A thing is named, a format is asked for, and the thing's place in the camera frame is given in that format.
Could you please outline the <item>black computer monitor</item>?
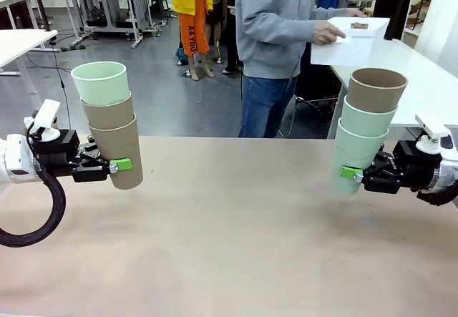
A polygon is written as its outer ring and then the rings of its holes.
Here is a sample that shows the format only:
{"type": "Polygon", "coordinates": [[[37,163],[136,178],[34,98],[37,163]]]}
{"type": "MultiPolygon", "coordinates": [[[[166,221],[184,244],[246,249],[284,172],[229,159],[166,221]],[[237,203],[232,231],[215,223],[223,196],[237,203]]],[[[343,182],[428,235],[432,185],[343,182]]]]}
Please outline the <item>black computer monitor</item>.
{"type": "Polygon", "coordinates": [[[375,0],[373,17],[389,19],[385,40],[401,40],[411,0],[375,0]]]}

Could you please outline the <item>person's right hand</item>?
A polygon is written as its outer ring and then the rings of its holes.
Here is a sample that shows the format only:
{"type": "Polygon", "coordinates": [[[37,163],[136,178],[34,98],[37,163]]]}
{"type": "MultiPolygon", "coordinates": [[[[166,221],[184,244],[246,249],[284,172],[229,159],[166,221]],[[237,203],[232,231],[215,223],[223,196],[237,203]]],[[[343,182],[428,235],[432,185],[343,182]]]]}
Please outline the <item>person's right hand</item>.
{"type": "Polygon", "coordinates": [[[346,35],[326,20],[315,21],[312,43],[323,46],[335,43],[338,38],[345,39],[346,35]]]}

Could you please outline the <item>white plastic basket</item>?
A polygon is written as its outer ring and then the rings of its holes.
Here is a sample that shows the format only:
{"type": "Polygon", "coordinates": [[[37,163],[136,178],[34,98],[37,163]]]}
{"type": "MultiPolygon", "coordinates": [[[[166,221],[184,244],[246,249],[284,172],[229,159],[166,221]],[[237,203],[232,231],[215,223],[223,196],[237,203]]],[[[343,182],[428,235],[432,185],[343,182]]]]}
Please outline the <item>white plastic basket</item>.
{"type": "Polygon", "coordinates": [[[326,66],[362,67],[372,51],[383,42],[389,18],[334,17],[328,22],[346,38],[337,37],[331,45],[311,45],[311,63],[326,66]]]}

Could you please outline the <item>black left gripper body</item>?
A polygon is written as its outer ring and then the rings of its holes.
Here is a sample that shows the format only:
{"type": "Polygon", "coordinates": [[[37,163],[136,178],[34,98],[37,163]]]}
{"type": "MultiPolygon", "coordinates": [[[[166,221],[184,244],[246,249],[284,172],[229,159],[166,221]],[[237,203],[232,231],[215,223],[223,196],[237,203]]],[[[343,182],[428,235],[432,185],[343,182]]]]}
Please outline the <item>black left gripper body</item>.
{"type": "Polygon", "coordinates": [[[31,139],[32,149],[42,167],[55,177],[71,176],[75,182],[99,182],[109,176],[109,161],[100,151],[88,152],[74,130],[59,130],[60,137],[51,142],[31,139]]]}

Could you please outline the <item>brown plastic cup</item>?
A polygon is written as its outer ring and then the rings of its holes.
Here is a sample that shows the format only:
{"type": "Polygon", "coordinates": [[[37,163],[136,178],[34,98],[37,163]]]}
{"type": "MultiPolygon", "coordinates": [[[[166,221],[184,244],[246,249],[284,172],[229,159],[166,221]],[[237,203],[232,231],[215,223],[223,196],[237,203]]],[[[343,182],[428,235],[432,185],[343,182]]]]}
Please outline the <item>brown plastic cup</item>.
{"type": "Polygon", "coordinates": [[[140,185],[143,170],[137,115],[134,113],[132,121],[122,127],[104,130],[89,125],[89,129],[104,159],[109,162],[130,159],[132,168],[111,174],[112,184],[120,190],[130,190],[140,185]]]}
{"type": "Polygon", "coordinates": [[[105,106],[95,106],[81,101],[84,113],[90,127],[100,130],[110,130],[131,123],[135,113],[133,110],[132,93],[128,98],[105,106]]]}
{"type": "Polygon", "coordinates": [[[391,112],[397,108],[408,83],[404,75],[388,69],[357,69],[350,77],[347,100],[365,112],[391,112]]]}

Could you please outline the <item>black stand pole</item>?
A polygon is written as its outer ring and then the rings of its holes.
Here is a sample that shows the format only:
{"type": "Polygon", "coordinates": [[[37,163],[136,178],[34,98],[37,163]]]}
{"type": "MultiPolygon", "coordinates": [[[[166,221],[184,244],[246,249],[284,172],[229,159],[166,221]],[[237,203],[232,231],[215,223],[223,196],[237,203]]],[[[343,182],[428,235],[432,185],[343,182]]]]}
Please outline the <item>black stand pole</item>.
{"type": "Polygon", "coordinates": [[[42,22],[44,24],[45,30],[46,31],[51,31],[51,28],[50,28],[50,25],[49,25],[49,22],[48,22],[48,19],[47,19],[47,15],[46,15],[45,10],[44,10],[44,5],[43,5],[42,0],[36,0],[36,4],[38,6],[38,10],[39,10],[40,16],[42,18],[42,22]]]}

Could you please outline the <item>person in grey hoodie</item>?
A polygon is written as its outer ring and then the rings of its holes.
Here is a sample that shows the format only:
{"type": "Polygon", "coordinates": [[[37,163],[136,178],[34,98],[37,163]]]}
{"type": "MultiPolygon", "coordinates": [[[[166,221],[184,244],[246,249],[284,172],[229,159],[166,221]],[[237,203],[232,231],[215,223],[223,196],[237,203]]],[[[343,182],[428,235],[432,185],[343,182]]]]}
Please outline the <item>person in grey hoodie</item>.
{"type": "Polygon", "coordinates": [[[285,19],[313,20],[314,8],[315,0],[235,0],[236,44],[245,76],[240,137],[276,137],[306,48],[306,42],[259,41],[255,32],[261,19],[272,13],[285,19]]]}

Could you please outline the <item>mannequin in yellow and orange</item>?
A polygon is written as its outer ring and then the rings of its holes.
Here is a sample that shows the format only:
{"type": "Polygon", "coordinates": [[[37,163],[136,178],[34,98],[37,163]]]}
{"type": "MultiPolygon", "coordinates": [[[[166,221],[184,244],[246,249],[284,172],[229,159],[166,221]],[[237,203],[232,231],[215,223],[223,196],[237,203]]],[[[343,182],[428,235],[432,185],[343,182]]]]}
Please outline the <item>mannequin in yellow and orange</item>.
{"type": "Polygon", "coordinates": [[[180,39],[188,57],[190,76],[195,81],[199,80],[194,60],[194,55],[199,54],[205,74],[213,78],[206,58],[209,45],[205,32],[205,19],[213,10],[213,0],[172,0],[172,6],[178,14],[180,39]]]}

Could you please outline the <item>person's left forearm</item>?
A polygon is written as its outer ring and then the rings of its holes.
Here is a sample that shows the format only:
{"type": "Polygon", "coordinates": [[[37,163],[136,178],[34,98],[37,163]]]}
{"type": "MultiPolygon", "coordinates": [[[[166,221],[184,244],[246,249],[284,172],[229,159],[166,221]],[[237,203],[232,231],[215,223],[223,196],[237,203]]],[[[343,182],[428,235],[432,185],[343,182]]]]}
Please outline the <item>person's left forearm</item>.
{"type": "Polygon", "coordinates": [[[334,9],[329,8],[325,9],[323,7],[315,7],[313,9],[313,19],[315,20],[328,20],[336,16],[345,16],[346,8],[343,9],[334,9]]]}

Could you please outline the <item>mint green plastic cup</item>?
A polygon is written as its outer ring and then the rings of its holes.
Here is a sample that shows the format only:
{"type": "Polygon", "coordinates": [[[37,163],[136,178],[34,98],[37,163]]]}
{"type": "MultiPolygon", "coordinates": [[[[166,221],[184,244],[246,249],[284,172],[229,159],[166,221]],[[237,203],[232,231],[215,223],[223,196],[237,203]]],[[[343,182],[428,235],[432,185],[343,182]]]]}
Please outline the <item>mint green plastic cup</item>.
{"type": "Polygon", "coordinates": [[[71,76],[80,99],[93,106],[122,102],[130,95],[127,68],[119,62],[90,62],[79,65],[71,76]]]}
{"type": "Polygon", "coordinates": [[[329,182],[334,192],[353,195],[359,190],[360,184],[353,177],[342,177],[341,169],[342,167],[353,167],[358,170],[368,168],[387,134],[388,130],[385,130],[379,136],[364,137],[349,132],[341,124],[341,118],[338,120],[329,182]]]}
{"type": "Polygon", "coordinates": [[[389,125],[397,109],[390,112],[366,112],[349,104],[344,98],[341,113],[341,126],[355,135],[363,137],[378,137],[387,133],[389,125]]]}

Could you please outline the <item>person in black clothes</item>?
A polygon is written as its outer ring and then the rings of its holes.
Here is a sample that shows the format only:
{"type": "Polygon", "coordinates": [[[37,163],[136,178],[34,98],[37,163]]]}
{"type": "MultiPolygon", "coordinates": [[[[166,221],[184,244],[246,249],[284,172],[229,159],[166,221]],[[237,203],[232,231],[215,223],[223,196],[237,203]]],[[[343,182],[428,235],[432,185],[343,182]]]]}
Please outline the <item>person in black clothes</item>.
{"type": "Polygon", "coordinates": [[[235,34],[235,0],[213,0],[213,10],[205,19],[205,32],[207,40],[213,36],[215,59],[217,63],[222,62],[220,52],[220,38],[222,31],[225,33],[225,44],[227,47],[227,66],[222,71],[224,75],[235,74],[243,63],[239,60],[235,34]]]}

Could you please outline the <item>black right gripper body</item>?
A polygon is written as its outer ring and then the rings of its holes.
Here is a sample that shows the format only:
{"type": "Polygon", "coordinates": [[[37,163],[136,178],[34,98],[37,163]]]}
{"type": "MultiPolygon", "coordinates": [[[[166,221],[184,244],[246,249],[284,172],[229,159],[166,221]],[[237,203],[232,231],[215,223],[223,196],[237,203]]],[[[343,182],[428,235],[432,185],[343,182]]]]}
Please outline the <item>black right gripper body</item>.
{"type": "Polygon", "coordinates": [[[442,156],[428,155],[416,148],[415,141],[397,142],[388,162],[372,164],[364,170],[362,184],[369,192],[396,194],[402,187],[422,190],[431,184],[442,156]]]}

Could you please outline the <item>person's right forearm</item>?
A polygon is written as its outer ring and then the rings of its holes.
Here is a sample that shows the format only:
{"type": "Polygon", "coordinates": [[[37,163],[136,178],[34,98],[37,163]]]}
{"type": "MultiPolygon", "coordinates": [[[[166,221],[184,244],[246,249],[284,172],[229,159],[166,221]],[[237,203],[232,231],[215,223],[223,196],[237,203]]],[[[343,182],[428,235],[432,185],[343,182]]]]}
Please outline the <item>person's right forearm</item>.
{"type": "Polygon", "coordinates": [[[266,14],[255,32],[261,42],[287,44],[309,42],[313,38],[316,22],[313,20],[292,20],[277,14],[266,14]]]}

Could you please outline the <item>white upright panel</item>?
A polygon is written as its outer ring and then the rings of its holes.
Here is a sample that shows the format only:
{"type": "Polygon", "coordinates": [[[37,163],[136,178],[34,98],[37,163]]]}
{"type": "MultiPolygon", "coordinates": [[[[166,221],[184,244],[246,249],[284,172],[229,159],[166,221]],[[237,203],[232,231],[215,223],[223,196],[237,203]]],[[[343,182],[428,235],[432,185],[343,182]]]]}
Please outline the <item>white upright panel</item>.
{"type": "Polygon", "coordinates": [[[458,0],[431,0],[414,49],[458,78],[458,0]]]}

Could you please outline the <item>small white side table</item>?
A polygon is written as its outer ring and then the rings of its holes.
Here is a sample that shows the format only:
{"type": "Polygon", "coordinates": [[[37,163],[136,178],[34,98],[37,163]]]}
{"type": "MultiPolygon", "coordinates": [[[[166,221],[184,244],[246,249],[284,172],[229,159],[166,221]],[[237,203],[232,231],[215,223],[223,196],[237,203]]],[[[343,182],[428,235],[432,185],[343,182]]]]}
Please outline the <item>small white side table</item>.
{"type": "Polygon", "coordinates": [[[0,68],[11,62],[16,62],[20,76],[25,82],[27,92],[33,99],[39,101],[38,91],[35,90],[31,77],[23,60],[29,51],[49,41],[58,34],[57,30],[42,29],[10,29],[0,30],[0,68]]]}

